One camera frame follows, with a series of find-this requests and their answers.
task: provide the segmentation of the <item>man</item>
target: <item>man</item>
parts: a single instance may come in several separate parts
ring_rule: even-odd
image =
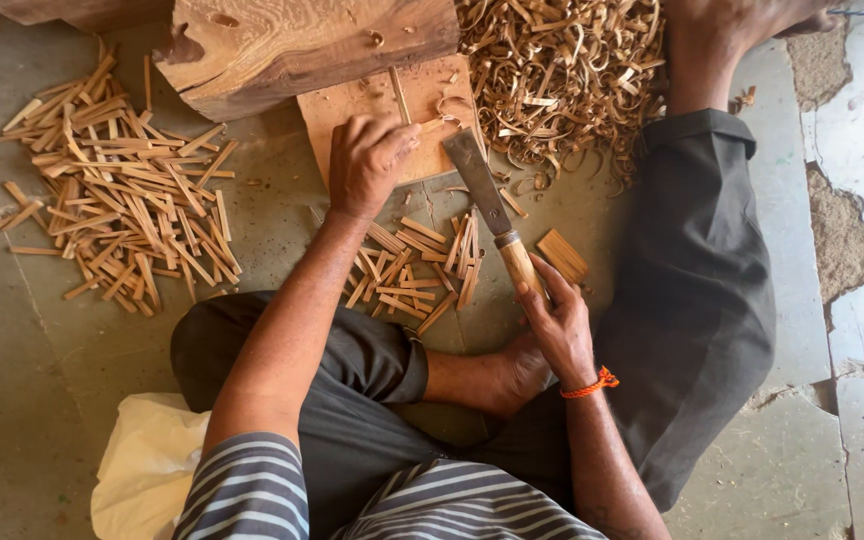
[[[537,257],[556,307],[517,283],[534,336],[494,354],[426,350],[336,310],[419,128],[358,116],[336,129],[330,210],[281,289],[201,302],[175,330],[182,393],[213,412],[174,538],[669,538],[660,511],[773,362],[755,141],[724,112],[730,81],[770,36],[828,27],[828,5],[665,6],[667,117],[644,132],[640,206],[596,336],[595,359],[621,380],[611,411],[582,297]],[[508,423],[450,448],[382,405],[422,400]]]

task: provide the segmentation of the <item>orange thread bracelet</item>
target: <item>orange thread bracelet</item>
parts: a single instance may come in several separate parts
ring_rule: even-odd
[[[561,395],[561,397],[568,399],[585,398],[596,390],[601,390],[605,387],[618,387],[618,378],[616,378],[614,374],[609,372],[609,368],[607,368],[606,366],[602,366],[602,369],[599,370],[599,380],[595,384],[591,386],[586,386],[581,390],[576,390],[574,392],[563,392],[562,388],[559,388],[558,393]]]

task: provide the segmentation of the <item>concrete floor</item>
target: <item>concrete floor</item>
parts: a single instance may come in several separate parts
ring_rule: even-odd
[[[157,30],[147,25],[106,36],[120,43],[116,74],[134,96],[142,95],[141,55]],[[846,48],[864,66],[864,26]],[[22,27],[0,16],[0,126],[32,93],[86,74],[94,62],[94,39],[65,24]],[[666,514],[676,538],[845,539],[855,523],[855,537],[864,539],[864,371],[848,375],[839,367],[864,362],[864,287],[834,302],[836,328],[827,337],[805,180],[805,162],[819,149],[831,182],[864,198],[864,136],[854,135],[864,134],[859,64],[853,60],[857,82],[815,113],[816,128],[807,134],[818,136],[808,136],[805,148],[785,43],[764,44],[740,68],[736,94],[758,85],[756,104],[742,118],[759,139],[750,170],[773,257],[778,354],[762,391],[718,437]],[[153,125],[188,133],[208,125],[161,77],[153,76],[152,87]],[[240,288],[274,289],[315,232],[306,205],[321,215],[328,197],[296,105],[230,123],[228,136],[242,141],[228,165],[238,178],[215,186],[226,194],[232,248],[245,269]],[[513,222],[529,246],[554,226],[582,253],[593,267],[586,284],[595,292],[586,300],[598,316],[611,300],[635,193],[608,199],[614,188],[605,175],[590,178],[596,168],[590,158],[541,202],[532,193],[523,197],[531,217]],[[247,186],[246,179],[261,184]],[[1,187],[6,180],[45,195],[18,144],[0,144],[0,210],[13,202]],[[464,194],[442,191],[459,182],[448,177],[396,190],[380,221],[408,215],[441,230],[469,205]],[[408,190],[414,196],[405,206]],[[81,282],[74,265],[6,249],[43,241],[30,224],[0,234],[0,538],[89,538],[90,492],[116,405],[129,394],[177,390],[168,340],[190,300],[180,282],[166,279],[165,311],[152,319],[91,294],[62,300]],[[430,346],[484,352],[519,331],[511,285],[489,251],[474,304],[442,317],[426,334]],[[453,442],[481,439],[489,427],[457,408],[400,412]]]

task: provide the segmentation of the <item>striped shirt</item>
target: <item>striped shirt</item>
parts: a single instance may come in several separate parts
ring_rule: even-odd
[[[198,464],[173,540],[307,540],[296,446],[242,433]],[[332,540],[607,540],[552,499],[482,463],[437,459],[396,472]]]

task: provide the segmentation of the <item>dark gray trousers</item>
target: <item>dark gray trousers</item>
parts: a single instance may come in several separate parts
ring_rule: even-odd
[[[775,305],[735,117],[703,110],[645,129],[639,206],[596,360],[632,462],[661,511],[772,367]],[[197,303],[172,365],[192,411],[208,411],[272,292]],[[383,404],[422,399],[426,351],[396,325],[339,307],[298,422],[311,538],[352,521],[390,474],[450,458],[495,465],[572,510],[565,402],[539,394],[491,440],[451,448]]]

